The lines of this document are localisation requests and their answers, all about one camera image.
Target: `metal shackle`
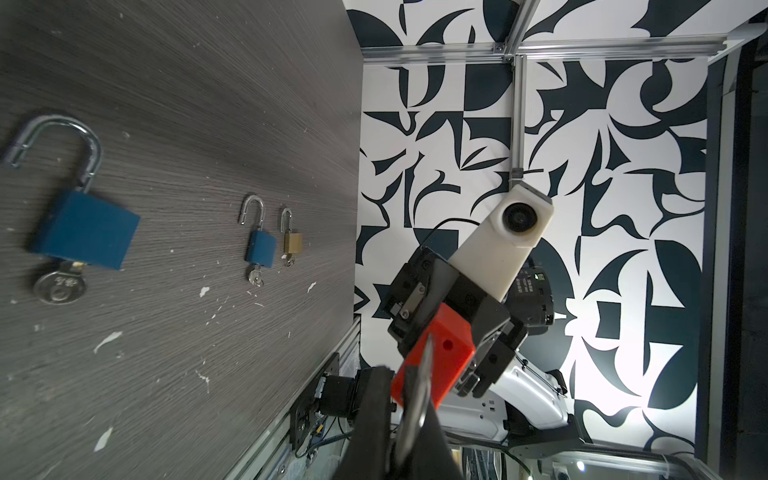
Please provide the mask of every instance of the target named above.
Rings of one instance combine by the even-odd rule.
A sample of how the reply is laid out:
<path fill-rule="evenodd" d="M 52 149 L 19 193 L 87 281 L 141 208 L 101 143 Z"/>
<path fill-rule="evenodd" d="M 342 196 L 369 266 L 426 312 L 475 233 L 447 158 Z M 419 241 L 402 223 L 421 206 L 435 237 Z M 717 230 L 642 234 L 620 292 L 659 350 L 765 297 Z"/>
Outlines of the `metal shackle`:
<path fill-rule="evenodd" d="M 240 208 L 240 225 L 245 225 L 245 213 L 248 210 L 248 205 L 254 200 L 259 202 L 259 230 L 261 230 L 264 225 L 264 200 L 261 200 L 258 195 L 248 195 L 243 200 L 243 207 Z"/>
<path fill-rule="evenodd" d="M 286 232 L 286 214 L 288 214 L 288 231 L 293 230 L 293 212 L 290 208 L 283 208 L 283 212 L 280 214 L 280 232 Z"/>
<path fill-rule="evenodd" d="M 2 163 L 20 168 L 27 151 L 38 139 L 40 133 L 52 125 L 74 128 L 88 146 L 88 162 L 80 170 L 74 186 L 75 191 L 86 194 L 101 164 L 101 142 L 96 133 L 77 118 L 61 114 L 43 114 L 32 118 L 14 137 L 10 147 L 3 152 Z"/>

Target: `open padlock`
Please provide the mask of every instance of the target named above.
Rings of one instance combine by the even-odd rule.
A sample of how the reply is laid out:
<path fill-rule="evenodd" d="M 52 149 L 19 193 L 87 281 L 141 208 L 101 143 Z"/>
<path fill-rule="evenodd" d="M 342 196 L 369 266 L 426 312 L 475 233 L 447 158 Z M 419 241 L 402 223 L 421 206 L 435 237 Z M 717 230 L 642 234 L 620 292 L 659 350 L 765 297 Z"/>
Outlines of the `open padlock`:
<path fill-rule="evenodd" d="M 248 273 L 248 281 L 256 286 L 262 286 L 264 281 L 261 279 L 261 267 L 270 268 L 272 259 L 275 256 L 275 245 L 277 240 L 269 235 L 263 229 L 264 227 L 264 202 L 258 195 L 248 195 L 243 200 L 243 206 L 240 208 L 240 225 L 245 225 L 245 215 L 248 205 L 252 201 L 259 203 L 259 224 L 250 234 L 248 242 L 248 251 L 245 254 L 245 261 L 250 263 L 253 268 Z"/>
<path fill-rule="evenodd" d="M 29 247 L 33 253 L 66 260 L 59 271 L 44 275 L 35 284 L 40 300 L 62 304 L 74 302 L 85 292 L 81 276 L 84 264 L 121 268 L 140 219 L 128 210 L 88 195 L 101 164 L 101 143 L 96 133 L 76 118 L 61 114 L 32 118 L 5 151 L 2 163 L 19 168 L 40 133 L 53 125 L 74 128 L 89 150 L 88 162 L 77 175 L 74 188 L 58 197 Z M 71 286 L 68 295 L 63 286 Z"/>
<path fill-rule="evenodd" d="M 288 207 L 283 208 L 283 212 L 280 214 L 280 232 L 285 234 L 283 243 L 286 253 L 286 266 L 291 266 L 296 261 L 293 255 L 301 252 L 302 245 L 301 233 L 293 232 L 293 212 Z"/>

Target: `small blue padlock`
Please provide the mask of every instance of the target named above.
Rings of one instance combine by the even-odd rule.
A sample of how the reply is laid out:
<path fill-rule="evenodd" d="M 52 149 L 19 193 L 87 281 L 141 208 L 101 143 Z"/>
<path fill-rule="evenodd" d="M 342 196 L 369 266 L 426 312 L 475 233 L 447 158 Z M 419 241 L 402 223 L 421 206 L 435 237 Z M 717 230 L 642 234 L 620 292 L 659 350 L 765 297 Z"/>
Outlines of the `small blue padlock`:
<path fill-rule="evenodd" d="M 72 117 L 40 115 L 32 118 L 21 129 L 11 147 L 3 154 L 2 161 L 19 168 L 40 133 L 52 125 L 77 130 L 90 153 L 74 189 L 66 190 L 56 200 L 42 221 L 29 251 L 119 270 L 133 240 L 139 216 L 88 195 L 88 189 L 101 163 L 101 143 L 96 133 Z"/>
<path fill-rule="evenodd" d="M 253 268 L 248 273 L 248 281 L 253 285 L 262 286 L 264 281 L 261 279 L 261 267 L 270 268 L 272 266 L 277 240 L 262 230 L 264 227 L 264 202 L 258 195 L 248 195 L 245 197 L 243 207 L 240 209 L 240 225 L 245 225 L 245 214 L 248 210 L 248 204 L 254 200 L 259 203 L 259 225 L 250 234 L 245 261 L 253 265 Z"/>

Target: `red block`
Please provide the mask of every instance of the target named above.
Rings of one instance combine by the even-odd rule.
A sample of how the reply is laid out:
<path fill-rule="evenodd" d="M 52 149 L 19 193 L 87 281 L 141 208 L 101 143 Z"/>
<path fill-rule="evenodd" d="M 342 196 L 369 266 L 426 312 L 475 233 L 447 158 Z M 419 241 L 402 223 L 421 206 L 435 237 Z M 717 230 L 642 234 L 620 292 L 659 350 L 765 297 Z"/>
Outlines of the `red block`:
<path fill-rule="evenodd" d="M 432 322 L 419 337 L 419 341 L 408 353 L 392 380 L 392 397 L 401 406 L 406 366 L 419 366 L 429 334 L 432 334 L 435 354 L 432 361 L 431 390 L 435 410 L 475 356 L 475 344 L 472 342 L 472 328 L 469 322 L 451 307 L 441 303 Z"/>

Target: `gold padlock body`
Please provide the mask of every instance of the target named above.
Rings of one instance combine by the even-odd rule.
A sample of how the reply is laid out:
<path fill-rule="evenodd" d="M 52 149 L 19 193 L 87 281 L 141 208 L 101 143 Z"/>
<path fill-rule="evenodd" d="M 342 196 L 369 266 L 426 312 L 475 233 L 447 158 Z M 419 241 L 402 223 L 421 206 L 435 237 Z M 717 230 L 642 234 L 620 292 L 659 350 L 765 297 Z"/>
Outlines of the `gold padlock body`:
<path fill-rule="evenodd" d="M 301 252 L 301 233 L 287 232 L 285 238 L 286 253 Z"/>

